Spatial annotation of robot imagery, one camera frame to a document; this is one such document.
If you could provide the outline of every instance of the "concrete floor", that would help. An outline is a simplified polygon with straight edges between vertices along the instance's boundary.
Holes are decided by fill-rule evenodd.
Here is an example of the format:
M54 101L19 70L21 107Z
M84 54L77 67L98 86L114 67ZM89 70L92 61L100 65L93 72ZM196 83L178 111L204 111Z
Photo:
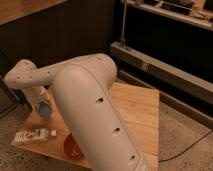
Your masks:
M19 106L0 119L0 170L88 171L68 163L14 148L10 142L27 118L25 107ZM210 131L205 126L160 103L159 160L170 158ZM160 171L213 171L213 133L180 157L159 164Z

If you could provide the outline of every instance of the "blue object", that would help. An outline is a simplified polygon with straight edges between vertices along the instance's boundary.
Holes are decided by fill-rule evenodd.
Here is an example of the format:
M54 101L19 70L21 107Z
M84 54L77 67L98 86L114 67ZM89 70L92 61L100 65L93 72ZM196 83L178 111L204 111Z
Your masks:
M39 103L38 114L42 118L48 118L52 114L51 105L49 103L44 102L44 101Z

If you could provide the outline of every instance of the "dark wall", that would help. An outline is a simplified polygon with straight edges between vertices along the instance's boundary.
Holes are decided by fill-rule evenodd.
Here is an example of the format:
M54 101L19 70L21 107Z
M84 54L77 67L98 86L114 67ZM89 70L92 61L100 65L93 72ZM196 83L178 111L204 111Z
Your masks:
M0 48L13 66L28 58L39 67L74 56L108 52L115 0L69 0L0 26ZM4 56L0 58L1 74Z

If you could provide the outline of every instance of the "plywood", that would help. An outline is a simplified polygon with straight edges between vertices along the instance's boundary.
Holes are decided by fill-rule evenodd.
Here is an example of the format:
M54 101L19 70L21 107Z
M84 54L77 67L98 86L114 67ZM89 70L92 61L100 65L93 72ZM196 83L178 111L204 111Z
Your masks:
M66 0L0 0L0 25Z
M152 170L158 170L159 92L157 90L114 83L110 89L110 95L140 150L144 152L150 162ZM51 99L54 110L52 117L48 120L43 120L35 112L32 112L21 130L38 127L56 129L58 132L57 138L50 139L45 143L17 147L90 168L86 159L73 161L65 155L63 142L69 134L69 130L65 126L52 97Z

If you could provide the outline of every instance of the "wooden platform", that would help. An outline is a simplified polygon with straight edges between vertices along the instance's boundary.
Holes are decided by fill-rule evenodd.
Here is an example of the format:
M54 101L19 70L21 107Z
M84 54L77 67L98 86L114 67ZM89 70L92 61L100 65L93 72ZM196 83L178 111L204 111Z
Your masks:
M133 133L139 148L144 152L152 170L157 171L159 152L159 92L157 90L114 83L110 89L110 95L130 131ZM39 127L56 129L58 132L57 138L45 143L17 147L91 168L86 159L73 161L65 155L63 142L69 134L69 130L65 126L52 97L51 100L54 109L52 117L48 120L43 120L35 112L32 112L21 130Z

